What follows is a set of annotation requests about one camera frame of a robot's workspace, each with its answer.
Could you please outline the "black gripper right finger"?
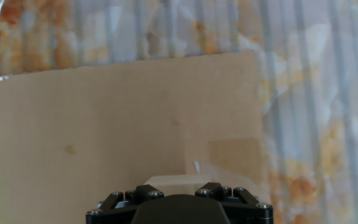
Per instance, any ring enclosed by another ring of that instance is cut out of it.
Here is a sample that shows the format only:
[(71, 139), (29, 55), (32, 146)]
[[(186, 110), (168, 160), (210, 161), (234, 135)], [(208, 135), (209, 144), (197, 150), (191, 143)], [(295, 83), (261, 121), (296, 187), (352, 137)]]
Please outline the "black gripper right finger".
[(206, 200), (204, 208), (212, 221), (224, 223), (273, 224), (273, 206), (261, 202), (243, 187), (227, 187), (208, 182), (195, 191)]

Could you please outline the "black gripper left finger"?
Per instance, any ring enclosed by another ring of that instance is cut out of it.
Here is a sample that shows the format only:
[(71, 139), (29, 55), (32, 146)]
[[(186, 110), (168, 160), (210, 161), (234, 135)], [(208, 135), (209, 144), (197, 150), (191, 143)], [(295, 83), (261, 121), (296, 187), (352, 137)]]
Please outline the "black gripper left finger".
[(130, 223), (143, 203), (162, 197), (164, 193), (151, 185), (140, 185), (126, 192), (113, 192), (98, 208), (86, 212), (86, 224)]

